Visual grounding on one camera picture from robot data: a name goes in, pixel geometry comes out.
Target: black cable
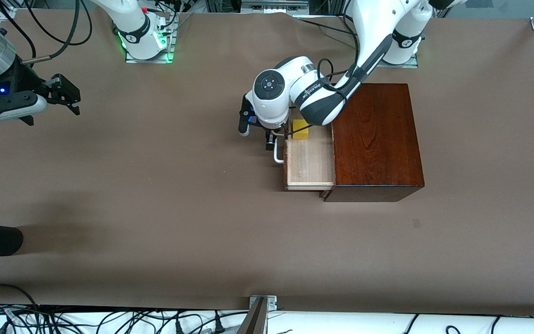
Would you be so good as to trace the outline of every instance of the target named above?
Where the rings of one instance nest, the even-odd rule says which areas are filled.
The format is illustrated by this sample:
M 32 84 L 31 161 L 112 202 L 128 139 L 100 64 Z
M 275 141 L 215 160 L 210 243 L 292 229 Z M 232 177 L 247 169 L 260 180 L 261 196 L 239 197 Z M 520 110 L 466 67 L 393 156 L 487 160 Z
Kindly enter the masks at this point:
M 148 317 L 148 316 L 150 315 L 150 313 L 151 313 L 151 311 L 148 312 L 148 313 L 146 313 L 146 314 L 143 314 L 143 313 L 142 313 L 142 317 L 139 319 L 139 321 L 142 321 L 142 322 L 144 322 L 144 323 L 146 323 L 146 324 L 152 326 L 152 327 L 154 328 L 154 333 L 155 333 L 155 332 L 157 331 L 156 326 L 155 326 L 153 323 L 144 320 L 144 318 Z
M 318 79 L 321 78 L 320 76 L 320 65 L 322 65 L 323 61 L 326 61 L 327 63 L 329 63 L 329 65 L 331 66 L 331 73 L 335 73 L 335 69 L 333 68 L 333 62 L 331 62 L 331 60 L 329 60 L 328 58 L 323 58 L 321 59 L 320 61 L 318 61 L 318 65 L 316 66 L 317 70 L 316 70 L 316 75 L 318 77 Z M 343 106 L 341 107 L 341 110 L 339 111 L 339 113 L 341 113 L 344 109 L 345 109 L 345 106 L 347 106 L 347 95 L 345 93 L 343 93 L 343 91 L 341 91 L 339 88 L 333 86 L 331 83 L 326 83 L 323 85 L 323 88 L 324 89 L 327 89 L 329 91 L 334 91 L 335 93 L 341 95 L 341 97 L 343 98 Z
M 225 328 L 222 325 L 222 321 L 220 320 L 220 314 L 218 313 L 218 310 L 216 309 L 216 330 L 214 330 L 214 334 L 222 334 L 225 332 Z
M 30 16 L 32 16 L 32 19 L 34 19 L 34 22 L 36 23 L 36 25 L 38 25 L 40 30 L 42 30 L 45 34 L 47 34 L 47 36 L 49 36 L 53 40 L 56 40 L 59 43 L 65 43 L 65 40 L 61 40 L 61 39 L 53 36 L 53 34 L 51 34 L 48 30 L 46 30 L 45 27 L 43 27 L 43 25 L 40 23 L 40 21 L 36 18 L 36 15 L 34 15 L 34 12 L 32 11 L 32 7 L 28 3 L 29 3 L 28 1 L 24 0 L 24 5 L 26 5 L 26 9 L 28 9 L 28 12 L 30 13 Z M 76 42 L 76 43 L 70 43 L 70 46 L 78 46 L 78 45 L 85 44 L 87 41 L 89 41 L 89 38 L 91 38 L 91 36 L 92 36 L 92 30 L 93 30 L 92 18 L 89 16 L 88 8 L 85 6 L 85 3 L 83 2 L 83 0 L 80 0 L 80 3 L 83 6 L 83 8 L 85 9 L 85 14 L 88 17 L 89 31 L 88 31 L 87 37 L 83 41 Z
M 76 325 L 76 326 L 80 326 L 80 327 L 100 327 L 100 326 L 102 326 L 102 325 L 106 325 L 106 324 L 108 324 L 108 323 L 111 323 L 111 322 L 113 322 L 113 321 L 119 319 L 119 318 L 122 317 L 123 315 L 126 315 L 128 312 L 124 312 L 124 313 L 122 313 L 121 315 L 119 315 L 118 317 L 114 317 L 114 318 L 112 318 L 112 319 L 110 319 L 110 320 L 108 320 L 108 321 L 105 321 L 106 318 L 110 317 L 111 315 L 116 315 L 117 313 L 118 313 L 118 312 L 111 312 L 111 313 L 108 313 L 108 315 L 106 315 L 105 317 L 102 318 L 102 320 L 100 321 L 100 323 L 99 323 L 98 325 L 89 325 L 89 324 L 83 324 L 83 323 L 81 323 L 81 324 L 78 324 L 78 325 Z
M 129 319 L 128 322 L 130 322 L 130 324 L 129 324 L 129 327 L 127 327 L 127 330 L 125 331 L 125 334 L 130 334 L 131 330 L 133 329 L 133 326 L 135 326 L 135 324 L 138 323 L 145 316 L 144 313 L 140 313 L 140 312 L 136 314 L 137 315 L 133 315 L 133 317 Z
M 160 8 L 163 8 L 162 5 L 164 5 L 164 6 L 166 6 L 166 8 L 168 8 L 168 9 L 170 9 L 172 11 L 172 19 L 170 19 L 170 22 L 165 24 L 165 25 L 163 25 L 163 26 L 160 26 L 159 28 L 163 29 L 163 28 L 168 27 L 169 25 L 172 25 L 172 23 L 174 23 L 174 20 L 176 19 L 176 15 L 178 15 L 177 11 L 174 8 L 172 8 L 171 6 L 168 6 L 167 4 L 163 4 L 162 2 L 159 2 L 157 0 L 156 0 L 156 4 L 157 4 L 156 6 L 159 6 Z
M 127 313 L 129 312 L 125 312 L 123 313 L 122 315 L 120 315 L 119 317 L 116 317 L 114 319 L 112 319 L 112 321 L 115 321 L 117 319 L 119 319 L 120 317 L 122 317 L 123 315 L 127 315 Z M 110 317 L 113 313 L 109 313 L 108 315 L 106 315 L 104 318 L 102 318 L 102 320 L 100 321 L 100 323 L 98 324 L 98 326 L 96 326 L 96 334 L 98 334 L 100 332 L 100 328 L 102 327 L 102 325 L 104 325 L 105 323 L 108 323 L 110 321 L 107 321 L 107 322 L 104 322 L 106 320 L 106 318 Z
M 219 319 L 222 319 L 222 318 L 224 318 L 224 317 L 229 317 L 229 316 L 231 316 L 231 315 L 245 315 L 246 313 L 248 313 L 248 311 L 228 313 L 227 315 L 220 315 Z M 214 322 L 214 321 L 216 321 L 216 318 L 211 319 L 210 321 L 206 321 L 206 322 L 202 323 L 202 324 L 199 325 L 197 328 L 191 330 L 191 331 L 189 332 L 189 334 L 193 334 L 193 333 L 196 332 L 197 330 L 203 329 L 203 326 L 205 326 L 205 325 L 207 325 L 207 324 L 209 324 L 209 323 L 212 323 L 212 322 Z
M 10 325 L 11 321 L 9 319 L 6 320 L 6 323 L 4 323 L 3 326 L 1 326 L 0 332 L 2 334 L 7 334 L 7 327 Z M 13 334 L 18 334 L 18 332 L 15 330 L 15 327 L 12 326 Z
M 165 323 L 162 324 L 162 326 L 159 327 L 158 331 L 155 332 L 155 334 L 161 334 L 162 332 L 162 328 L 164 328 L 166 325 L 168 325 L 170 323 L 170 321 L 176 319 L 176 315 L 173 315 L 172 317 L 170 317 L 169 319 L 166 320 Z
M 420 314 L 417 313 L 413 318 L 411 318 L 411 321 L 409 322 L 409 326 L 407 326 L 407 330 L 405 330 L 405 332 L 403 332 L 403 334 L 409 334 L 409 332 L 411 332 L 411 327 L 413 327 L 413 323 L 415 322 L 415 319 L 417 319 L 417 317 L 419 317 Z
M 76 10 L 74 11 L 74 23 L 71 25 L 70 34 L 67 36 L 67 40 L 65 43 L 63 43 L 63 46 L 57 50 L 57 52 L 49 55 L 50 59 L 53 59 L 55 57 L 59 57 L 65 49 L 70 45 L 72 38 L 74 37 L 74 32 L 76 32 L 76 28 L 78 26 L 78 19 L 80 18 L 80 0 L 76 0 Z
M 308 129 L 309 127 L 312 127 L 312 126 L 313 126 L 312 124 L 306 125 L 306 126 L 303 127 L 303 128 L 299 128 L 299 129 L 296 129 L 296 130 L 294 130 L 294 131 L 290 131 L 290 132 L 288 132 L 288 133 L 284 133 L 283 136 L 284 136 L 284 137 L 288 137 L 289 135 L 293 135 L 293 134 L 295 134 L 295 133 L 297 133 L 297 132 L 299 132 L 299 131 Z
M 325 77 L 327 77 L 327 79 L 329 79 L 329 81 L 331 81 L 331 80 L 333 80 L 334 76 L 339 76 L 339 74 L 345 74 L 346 72 L 347 72 L 347 70 L 339 71 L 339 72 L 333 72 L 333 73 L 327 74 Z
M 32 296 L 30 294 L 28 294 L 28 292 L 26 292 L 22 288 L 16 287 L 15 285 L 3 284 L 3 283 L 0 283 L 0 287 L 2 287 L 2 288 L 11 288 L 11 289 L 14 289 L 14 290 L 18 290 L 26 298 L 28 298 L 28 300 L 30 301 L 30 304 L 32 304 L 32 307 L 34 308 L 34 311 L 38 311 L 38 306 L 36 305 L 36 302 L 34 301 L 34 298 L 32 298 Z M 40 316 L 38 315 L 38 313 L 34 313 L 34 318 L 36 319 L 36 323 L 40 326 Z
M 299 20 L 303 21 L 303 22 L 306 22 L 306 23 L 310 23 L 310 25 L 316 25 L 316 26 L 319 26 L 319 27 L 335 30 L 336 32 L 343 32 L 344 34 L 350 34 L 350 35 L 353 34 L 353 32 L 348 32 L 347 30 L 343 30 L 343 29 L 339 29 L 339 28 L 334 28 L 334 27 L 331 27 L 331 26 L 323 25 L 323 24 L 320 24 L 318 22 L 307 21 L 305 19 L 299 19 Z
M 358 41 L 358 35 L 356 35 L 356 32 L 347 24 L 346 19 L 350 19 L 347 15 L 347 9 L 349 8 L 351 4 L 351 0 L 348 0 L 347 4 L 345 4 L 345 8 L 343 9 L 343 25 L 347 30 L 351 32 L 351 36 L 354 38 L 354 45 L 356 47 L 356 56 L 354 57 L 354 63 L 358 63 L 358 55 L 360 54 L 360 42 Z
M 0 12 L 3 13 L 6 19 L 8 19 L 9 23 L 11 23 L 11 25 L 13 25 L 13 27 L 15 27 L 15 29 L 18 30 L 18 32 L 26 39 L 26 41 L 30 45 L 30 52 L 32 53 L 32 58 L 36 58 L 36 47 L 34 46 L 34 43 L 30 39 L 30 37 L 26 34 L 26 32 L 24 32 L 24 30 L 22 30 L 22 28 L 20 28 L 19 25 L 15 23 L 15 21 L 11 18 L 11 16 L 9 16 L 9 13 L 7 13 L 6 5 L 4 5 L 4 3 L 1 0 L 0 0 Z
M 454 329 L 456 334 L 460 334 L 460 330 L 458 330 L 458 328 L 454 327 L 453 325 L 446 326 L 445 334 L 454 334 L 450 332 L 451 329 Z
M 181 319 L 182 319 L 182 318 L 186 318 L 186 317 L 197 317 L 197 318 L 199 318 L 199 321 L 200 321 L 201 323 L 203 323 L 203 318 L 201 317 L 201 315 L 194 314 L 194 315 L 180 315 L 180 316 L 179 316 L 179 318 L 181 318 Z
M 491 323 L 491 332 L 490 334 L 494 334 L 494 329 L 496 328 L 496 324 L 498 323 L 498 320 L 502 318 L 501 315 L 498 315 L 494 322 Z
M 17 317 L 17 318 L 18 318 L 19 321 L 21 321 L 24 325 L 23 325 L 23 326 L 21 326 L 21 325 L 15 325 L 15 323 L 13 323 L 13 321 L 12 321 L 12 322 L 11 322 L 11 326 L 12 326 L 12 327 L 18 327 L 18 328 L 26 328 L 30 334 L 33 334 L 33 333 L 32 333 L 32 330 L 30 330 L 30 328 L 32 328 L 33 326 L 28 325 L 28 323 L 27 323 L 24 319 L 22 319 L 22 317 Z

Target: brown table surface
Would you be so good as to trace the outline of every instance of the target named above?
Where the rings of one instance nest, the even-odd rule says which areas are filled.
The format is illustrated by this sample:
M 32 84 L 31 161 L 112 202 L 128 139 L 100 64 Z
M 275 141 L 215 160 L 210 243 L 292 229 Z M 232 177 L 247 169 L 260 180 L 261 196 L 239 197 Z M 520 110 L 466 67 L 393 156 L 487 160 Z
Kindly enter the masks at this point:
M 173 64 L 134 65 L 92 15 L 87 44 L 34 66 L 80 88 L 82 115 L 51 106 L 34 127 L 0 123 L 0 225 L 26 236 L 23 254 L 0 258 L 0 283 L 43 304 L 243 308 L 274 294 L 286 309 L 534 314 L 527 20 L 434 19 L 419 69 L 377 69 L 369 82 L 409 84 L 426 187 L 324 203 L 284 192 L 263 133 L 238 135 L 238 111 L 288 56 L 347 68 L 348 36 L 284 14 L 200 14 Z M 72 12 L 38 16 L 66 36 Z M 39 55 L 60 46 L 27 13 L 18 22 Z

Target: wooden box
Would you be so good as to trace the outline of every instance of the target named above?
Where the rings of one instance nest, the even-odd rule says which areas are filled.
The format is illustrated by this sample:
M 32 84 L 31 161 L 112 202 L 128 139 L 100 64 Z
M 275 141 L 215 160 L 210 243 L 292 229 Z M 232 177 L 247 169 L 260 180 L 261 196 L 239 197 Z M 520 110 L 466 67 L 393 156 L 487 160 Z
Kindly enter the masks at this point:
M 363 84 L 332 127 L 312 127 L 284 150 L 286 189 L 322 191 L 325 201 L 394 202 L 424 186 L 406 84 Z

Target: wood grain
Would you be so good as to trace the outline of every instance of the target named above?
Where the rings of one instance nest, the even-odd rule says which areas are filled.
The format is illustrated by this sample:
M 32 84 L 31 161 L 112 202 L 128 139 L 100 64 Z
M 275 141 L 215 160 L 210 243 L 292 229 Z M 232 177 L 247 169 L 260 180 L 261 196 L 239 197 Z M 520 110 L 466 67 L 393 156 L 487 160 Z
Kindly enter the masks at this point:
M 292 110 L 291 120 L 302 116 Z M 329 190 L 335 184 L 331 127 L 311 127 L 308 139 L 288 138 L 284 148 L 286 189 Z
M 337 186 L 424 186 L 407 84 L 362 85 L 333 121 L 333 149 Z

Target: cable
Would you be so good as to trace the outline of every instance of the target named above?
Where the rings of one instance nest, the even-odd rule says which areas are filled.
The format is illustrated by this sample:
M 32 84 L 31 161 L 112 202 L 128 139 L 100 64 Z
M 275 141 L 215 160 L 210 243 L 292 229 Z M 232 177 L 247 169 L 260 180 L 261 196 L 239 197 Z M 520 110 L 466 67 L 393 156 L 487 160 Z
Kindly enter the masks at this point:
M 494 334 L 494 329 L 496 328 L 496 324 L 498 323 L 498 320 L 502 318 L 502 315 L 498 315 L 494 322 L 491 323 L 491 334 Z
M 89 41 L 89 38 L 91 38 L 91 36 L 92 36 L 92 30 L 93 30 L 92 18 L 89 16 L 88 8 L 85 6 L 85 3 L 83 2 L 83 0 L 80 0 L 80 3 L 83 6 L 83 8 L 85 9 L 85 14 L 88 17 L 89 31 L 88 31 L 87 37 L 83 41 L 76 42 L 76 43 L 70 43 L 70 46 L 78 46 L 78 45 L 85 44 L 87 41 Z M 34 15 L 34 12 L 32 11 L 32 7 L 29 4 L 29 1 L 24 0 L 24 5 L 26 5 L 26 9 L 28 9 L 28 12 L 30 13 L 30 16 L 32 16 L 32 19 L 34 19 L 34 22 L 36 23 L 36 25 L 38 25 L 40 30 L 42 30 L 45 34 L 47 34 L 47 36 L 49 36 L 53 40 L 56 40 L 59 43 L 65 43 L 65 40 L 61 40 L 61 39 L 53 36 L 53 34 L 51 34 L 48 30 L 46 30 L 45 27 L 43 27 L 43 25 L 40 23 L 40 21 L 36 18 L 36 15 Z
M 360 42 L 358 41 L 358 35 L 356 35 L 356 32 L 354 32 L 354 30 L 352 30 L 352 28 L 350 28 L 350 26 L 347 24 L 347 21 L 345 21 L 348 18 L 347 9 L 349 8 L 350 4 L 351 0 L 348 0 L 347 4 L 345 4 L 345 9 L 343 9 L 343 25 L 345 26 L 345 28 L 347 28 L 347 30 L 351 32 L 351 36 L 354 38 L 354 46 L 356 47 L 356 56 L 354 57 L 354 63 L 357 64 L 358 55 L 360 54 Z
M 30 52 L 32 53 L 31 57 L 36 58 L 36 47 L 34 46 L 34 43 L 30 39 L 30 37 L 26 34 L 26 32 L 24 32 L 24 30 L 22 30 L 22 28 L 20 28 L 19 25 L 15 23 L 15 21 L 11 18 L 11 16 L 7 12 L 6 5 L 4 5 L 1 0 L 0 0 L 0 12 L 3 13 L 6 19 L 8 19 L 9 23 L 11 23 L 11 25 L 13 25 L 13 27 L 15 27 L 15 29 L 18 30 L 18 32 L 26 39 L 26 41 L 30 45 Z
M 63 46 L 57 50 L 57 52 L 53 53 L 52 55 L 49 55 L 50 59 L 53 59 L 55 57 L 59 57 L 65 49 L 70 45 L 71 39 L 74 37 L 74 32 L 76 32 L 76 28 L 78 26 L 78 19 L 80 18 L 80 0 L 76 0 L 76 10 L 74 12 L 74 23 L 71 25 L 70 34 L 67 36 L 67 40 L 65 43 L 63 43 Z
M 176 334 L 184 334 L 183 332 L 183 328 L 180 326 L 180 322 L 178 321 L 179 319 L 183 319 L 183 318 L 186 318 L 186 317 L 198 317 L 199 318 L 199 321 L 201 323 L 203 323 L 203 318 L 201 317 L 201 315 L 197 315 L 197 314 L 194 314 L 194 315 L 181 315 L 182 313 L 176 313 Z
M 460 334 L 460 330 L 458 330 L 458 328 L 454 327 L 453 325 L 446 326 L 445 334 L 452 334 L 450 332 L 451 329 L 454 329 L 456 331 L 456 334 Z
M 28 298 L 28 300 L 30 301 L 30 304 L 32 304 L 32 306 L 34 307 L 34 309 L 38 310 L 38 306 L 36 306 L 36 302 L 34 301 L 34 298 L 32 298 L 32 296 L 31 296 L 30 294 L 28 294 L 28 292 L 26 292 L 26 291 L 23 290 L 22 288 L 16 287 L 15 285 L 11 285 L 11 284 L 3 284 L 3 283 L 0 283 L 0 287 L 2 287 L 2 288 L 11 288 L 11 289 L 18 290 L 18 291 L 21 292 L 26 298 Z
M 77 325 L 77 326 L 80 326 L 80 327 L 100 327 L 102 325 L 106 325 L 108 323 L 111 323 L 117 319 L 119 319 L 120 317 L 122 317 L 123 315 L 126 315 L 127 313 L 129 312 L 124 312 L 122 313 L 121 315 L 119 315 L 118 317 L 114 317 L 108 321 L 105 321 L 106 318 L 110 317 L 111 315 L 116 315 L 118 312 L 111 312 L 111 313 L 108 313 L 108 315 L 106 315 L 104 318 L 102 318 L 102 320 L 100 321 L 100 323 L 98 325 L 89 325 L 89 324 L 80 324 L 80 325 Z
M 120 317 L 122 317 L 123 315 L 127 315 L 127 313 L 129 313 L 129 312 L 125 312 L 122 315 L 120 315 L 119 317 L 116 317 L 116 318 L 114 318 L 112 320 L 115 321 L 115 320 L 119 319 Z M 96 328 L 96 334 L 98 334 L 100 332 L 100 328 L 102 327 L 102 325 L 104 325 L 105 323 L 108 323 L 108 321 L 107 322 L 104 322 L 104 321 L 106 320 L 106 318 L 110 317 L 111 315 L 112 315 L 112 313 L 110 313 L 110 314 L 106 315 L 104 318 L 102 318 L 102 320 L 100 321 L 100 324 L 98 324 L 98 326 L 96 326 L 97 327 Z
M 173 315 L 172 317 L 167 319 L 166 322 L 163 323 L 162 326 L 159 327 L 159 330 L 157 332 L 155 332 L 155 334 L 161 334 L 162 328 L 164 328 L 166 325 L 168 325 L 170 323 L 170 321 L 176 319 L 176 316 L 178 315 L 178 312 L 176 313 L 176 315 Z
M 176 19 L 176 15 L 178 15 L 177 11 L 174 8 L 172 8 L 171 6 L 168 6 L 167 4 L 163 4 L 163 3 L 159 2 L 159 0 L 156 0 L 155 3 L 156 3 L 156 7 L 162 9 L 162 11 L 164 11 L 162 5 L 166 6 L 166 8 L 168 8 L 168 9 L 170 9 L 172 11 L 172 19 L 170 20 L 170 22 L 165 24 L 165 25 L 163 25 L 163 26 L 160 26 L 159 28 L 163 29 L 163 28 L 168 27 L 169 25 L 172 25 L 172 23 L 174 23 L 174 20 Z
M 224 333 L 226 330 L 224 328 L 224 326 L 222 325 L 222 321 L 220 320 L 220 314 L 218 313 L 218 310 L 216 309 L 216 330 L 214 330 L 214 334 L 222 334 Z
M 323 27 L 323 28 L 328 28 L 328 29 L 331 29 L 331 30 L 335 30 L 336 32 L 343 32 L 344 34 L 352 34 L 352 32 L 348 32 L 347 30 L 343 30 L 343 29 L 339 29 L 339 28 L 333 28 L 331 26 L 326 26 L 326 25 L 322 25 L 320 23 L 317 23 L 317 22 L 313 22 L 313 21 L 307 21 L 305 19 L 299 19 L 300 21 L 303 21 L 303 22 L 306 22 L 306 23 L 310 23 L 310 25 L 316 25 L 316 26 L 319 26 L 319 27 Z
M 220 315 L 219 319 L 224 318 L 224 317 L 229 317 L 229 316 L 231 316 L 231 315 L 245 315 L 246 313 L 248 313 L 248 311 L 228 313 L 227 315 Z M 216 321 L 216 318 L 211 319 L 210 321 L 206 321 L 206 322 L 202 323 L 202 324 L 199 325 L 197 328 L 191 330 L 191 331 L 189 332 L 189 334 L 193 334 L 193 333 L 196 332 L 197 330 L 202 330 L 202 329 L 203 329 L 203 326 L 205 326 L 205 325 L 207 325 L 207 324 L 209 324 L 209 323 L 212 323 L 212 322 L 214 322 L 214 321 Z
M 333 73 L 327 74 L 325 77 L 327 77 L 327 79 L 329 79 L 329 81 L 331 81 L 334 76 L 339 76 L 339 74 L 345 74 L 346 72 L 347 72 L 347 70 L 339 71 L 339 72 L 333 72 Z
M 317 78 L 320 80 L 320 65 L 322 65 L 323 61 L 326 61 L 331 66 L 331 73 L 335 73 L 335 69 L 333 68 L 333 62 L 329 60 L 328 58 L 323 58 L 318 61 L 318 65 L 316 66 L 316 75 Z M 340 113 L 345 109 L 345 106 L 347 106 L 347 95 L 343 93 L 339 88 L 333 86 L 330 82 L 323 85 L 324 89 L 327 89 L 329 91 L 334 91 L 335 93 L 341 95 L 343 98 L 343 106 L 341 107 Z
M 178 22 L 178 26 L 176 27 L 176 29 L 172 30 L 170 33 L 172 34 L 173 32 L 176 32 L 176 30 L 180 29 L 180 27 L 182 27 L 184 25 L 184 23 L 190 19 L 191 17 L 193 17 L 195 13 L 190 13 L 189 16 L 187 16 L 186 19 L 184 19 L 182 22 Z
M 417 319 L 417 317 L 419 317 L 420 314 L 417 313 L 413 318 L 411 318 L 411 321 L 409 322 L 409 326 L 407 326 L 407 330 L 405 330 L 405 332 L 403 332 L 403 334 L 409 334 L 409 332 L 411 332 L 411 327 L 413 327 L 413 323 L 415 322 L 415 319 Z

